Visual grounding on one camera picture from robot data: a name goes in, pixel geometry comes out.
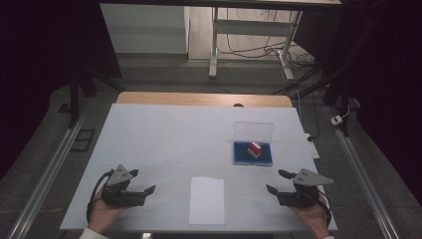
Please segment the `large white table cover sheet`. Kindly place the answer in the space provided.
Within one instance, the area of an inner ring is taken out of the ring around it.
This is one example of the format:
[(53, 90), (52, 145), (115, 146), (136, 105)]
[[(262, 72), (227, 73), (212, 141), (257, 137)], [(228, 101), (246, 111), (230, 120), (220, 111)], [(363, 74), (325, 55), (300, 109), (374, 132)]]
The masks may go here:
[[(270, 167), (236, 165), (236, 121), (274, 125)], [(62, 222), (64, 230), (87, 225), (86, 207), (98, 179), (123, 164), (138, 169), (133, 191), (156, 185), (144, 205), (125, 211), (114, 229), (161, 233), (284, 233), (303, 230), (300, 219), (279, 204), (266, 184), (292, 191), (279, 169), (316, 168), (293, 108), (181, 107), (115, 104), (105, 120), (86, 171)], [(192, 177), (224, 180), (225, 224), (189, 223)]]

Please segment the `blue ink pad clear-lid box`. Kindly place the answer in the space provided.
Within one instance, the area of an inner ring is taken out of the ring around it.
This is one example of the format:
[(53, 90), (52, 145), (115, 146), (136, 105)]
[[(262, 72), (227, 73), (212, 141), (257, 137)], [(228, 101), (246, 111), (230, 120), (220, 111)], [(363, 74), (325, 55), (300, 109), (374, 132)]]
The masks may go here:
[[(272, 166), (271, 141), (274, 125), (271, 122), (236, 121), (234, 127), (233, 147), (236, 165)], [(259, 158), (253, 158), (247, 148), (255, 141), (262, 147)]]

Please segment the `red stamp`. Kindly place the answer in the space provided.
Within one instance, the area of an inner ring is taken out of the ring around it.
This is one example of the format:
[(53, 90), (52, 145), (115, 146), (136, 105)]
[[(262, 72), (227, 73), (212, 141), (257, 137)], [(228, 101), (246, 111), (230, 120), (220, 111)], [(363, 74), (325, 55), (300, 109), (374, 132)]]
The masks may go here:
[(255, 141), (252, 141), (249, 143), (247, 152), (255, 159), (259, 158), (262, 154), (262, 147), (256, 143)]

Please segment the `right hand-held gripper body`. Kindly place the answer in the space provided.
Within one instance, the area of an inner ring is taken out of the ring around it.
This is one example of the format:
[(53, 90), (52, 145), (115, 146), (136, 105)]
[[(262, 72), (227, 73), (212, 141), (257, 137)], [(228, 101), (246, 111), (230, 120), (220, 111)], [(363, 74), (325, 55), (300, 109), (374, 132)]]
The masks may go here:
[(278, 200), (281, 205), (307, 208), (314, 206), (319, 199), (318, 186), (332, 184), (331, 178), (302, 168), (294, 179), (294, 192), (279, 192)]

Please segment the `white cabinet panel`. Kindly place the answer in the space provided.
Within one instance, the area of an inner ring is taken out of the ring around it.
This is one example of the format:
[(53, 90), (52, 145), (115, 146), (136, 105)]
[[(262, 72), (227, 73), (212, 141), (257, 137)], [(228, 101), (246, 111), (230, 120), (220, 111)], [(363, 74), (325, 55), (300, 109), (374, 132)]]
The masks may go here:
[(101, 9), (117, 53), (188, 52), (188, 7), (102, 3)]

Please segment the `person's right hand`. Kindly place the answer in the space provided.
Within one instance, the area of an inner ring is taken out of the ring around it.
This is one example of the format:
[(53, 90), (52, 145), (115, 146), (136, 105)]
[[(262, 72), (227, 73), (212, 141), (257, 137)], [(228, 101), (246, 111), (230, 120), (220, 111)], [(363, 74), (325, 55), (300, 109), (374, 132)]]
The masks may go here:
[(301, 219), (305, 227), (316, 239), (326, 239), (330, 236), (327, 229), (325, 211), (319, 205), (308, 208), (291, 207), (291, 210)]

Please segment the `white desk frame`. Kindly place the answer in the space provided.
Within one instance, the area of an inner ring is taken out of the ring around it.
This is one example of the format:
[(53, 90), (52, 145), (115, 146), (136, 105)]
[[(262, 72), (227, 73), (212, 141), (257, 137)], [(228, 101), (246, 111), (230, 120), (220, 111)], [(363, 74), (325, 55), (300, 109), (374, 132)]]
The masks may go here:
[(282, 71), (287, 80), (294, 78), (291, 67), (288, 63), (288, 53), (302, 16), (301, 11), (294, 11), (292, 20), (286, 22), (263, 22), (249, 20), (231, 20), (218, 18), (218, 8), (213, 10), (212, 20), (212, 47), (209, 65), (209, 78), (215, 79), (217, 75), (217, 37), (219, 34), (250, 35), (285, 37), (286, 42), (282, 50), (277, 51), (277, 56), (282, 65)]

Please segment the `person's left hand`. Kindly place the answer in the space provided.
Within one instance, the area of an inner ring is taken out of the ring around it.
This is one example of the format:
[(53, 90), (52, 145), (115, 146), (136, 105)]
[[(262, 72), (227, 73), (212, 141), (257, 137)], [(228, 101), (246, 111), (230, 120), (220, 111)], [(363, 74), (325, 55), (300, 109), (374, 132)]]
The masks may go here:
[(94, 197), (88, 228), (96, 233), (104, 234), (125, 210), (127, 207), (107, 205), (102, 200), (102, 193), (99, 191)]

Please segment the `black rectangular floor frame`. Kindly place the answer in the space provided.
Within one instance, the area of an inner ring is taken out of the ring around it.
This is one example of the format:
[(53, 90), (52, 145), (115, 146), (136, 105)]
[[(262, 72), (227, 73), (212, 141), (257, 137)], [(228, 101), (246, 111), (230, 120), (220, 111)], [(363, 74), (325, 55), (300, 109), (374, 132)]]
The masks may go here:
[(95, 132), (94, 129), (80, 129), (73, 142), (71, 151), (87, 152), (93, 142)]

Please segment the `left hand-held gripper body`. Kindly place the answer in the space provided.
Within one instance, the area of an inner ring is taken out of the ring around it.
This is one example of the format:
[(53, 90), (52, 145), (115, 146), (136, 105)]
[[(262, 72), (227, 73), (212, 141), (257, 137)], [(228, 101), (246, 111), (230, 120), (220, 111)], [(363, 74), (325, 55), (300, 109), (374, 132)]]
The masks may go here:
[(122, 164), (119, 164), (103, 187), (102, 200), (110, 206), (142, 206), (146, 198), (144, 192), (127, 190), (132, 179), (129, 171)]

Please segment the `dark curtain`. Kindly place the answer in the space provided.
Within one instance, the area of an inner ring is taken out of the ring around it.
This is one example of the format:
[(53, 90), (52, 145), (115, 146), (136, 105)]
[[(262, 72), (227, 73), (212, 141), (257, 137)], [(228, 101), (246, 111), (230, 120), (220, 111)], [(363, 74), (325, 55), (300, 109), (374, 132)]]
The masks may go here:
[(103, 0), (0, 0), (0, 179), (74, 75), (119, 78)]
[(422, 0), (341, 0), (306, 11), (296, 41), (336, 75), (325, 101), (357, 99), (357, 120), (422, 205)]

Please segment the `small white paper sheet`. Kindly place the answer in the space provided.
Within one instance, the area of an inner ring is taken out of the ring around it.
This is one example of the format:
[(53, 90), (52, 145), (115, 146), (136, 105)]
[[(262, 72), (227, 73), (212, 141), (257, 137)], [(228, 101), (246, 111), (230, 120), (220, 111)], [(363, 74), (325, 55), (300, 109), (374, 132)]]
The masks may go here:
[(194, 225), (225, 224), (224, 180), (192, 177), (189, 223)]

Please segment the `black stand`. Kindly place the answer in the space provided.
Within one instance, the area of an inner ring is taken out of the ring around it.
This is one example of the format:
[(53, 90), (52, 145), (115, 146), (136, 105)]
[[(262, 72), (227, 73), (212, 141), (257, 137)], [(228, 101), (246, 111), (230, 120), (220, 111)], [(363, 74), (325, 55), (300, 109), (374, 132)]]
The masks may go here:
[[(298, 79), (286, 80), (288, 85), (284, 88), (281, 88), (280, 90), (275, 91), (275, 95), (278, 93), (287, 93), (288, 91), (304, 83), (306, 80), (311, 78), (313, 75), (318, 74), (319, 72), (320, 68), (317, 66), (313, 66)], [(298, 91), (297, 93), (292, 95), (292, 98), (297, 100), (298, 98), (310, 95), (311, 93), (314, 93), (315, 91), (320, 90), (323, 87), (328, 87), (328, 90), (322, 97), (322, 102), (326, 106), (332, 106), (337, 100), (340, 100), (339, 116), (342, 119), (342, 122), (338, 125), (338, 127), (345, 136), (349, 136), (347, 129), (347, 117), (350, 112), (350, 90), (348, 88), (348, 79), (343, 69), (339, 69), (327, 76), (322, 75), (322, 78), (317, 83)]]
[(75, 67), (71, 74), (70, 80), (71, 117), (69, 128), (73, 128), (80, 117), (79, 90), (82, 90), (88, 98), (93, 98), (97, 94), (97, 88), (95, 86), (94, 79), (100, 80), (119, 93), (125, 91), (123, 86), (119, 85), (112, 78), (107, 77), (105, 74), (102, 74), (100, 71), (97, 71), (92, 67)]

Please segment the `metal floor rail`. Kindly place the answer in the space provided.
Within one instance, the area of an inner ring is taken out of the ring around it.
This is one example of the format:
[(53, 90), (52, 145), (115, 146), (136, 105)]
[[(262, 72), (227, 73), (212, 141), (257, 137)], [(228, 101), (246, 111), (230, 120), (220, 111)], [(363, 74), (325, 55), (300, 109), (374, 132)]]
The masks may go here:
[(87, 116), (88, 108), (84, 107), (74, 125), (66, 131), (6, 239), (26, 238)]
[(346, 136), (338, 125), (333, 125), (331, 122), (329, 122), (328, 125), (333, 129), (334, 134), (345, 153), (351, 170), (356, 177), (359, 187), (365, 196), (366, 202), (372, 211), (373, 217), (375, 218), (384, 239), (401, 239), (398, 229), (394, 225), (384, 202), (378, 195), (375, 185), (370, 178), (369, 172), (361, 161), (361, 157), (359, 156), (350, 137)]

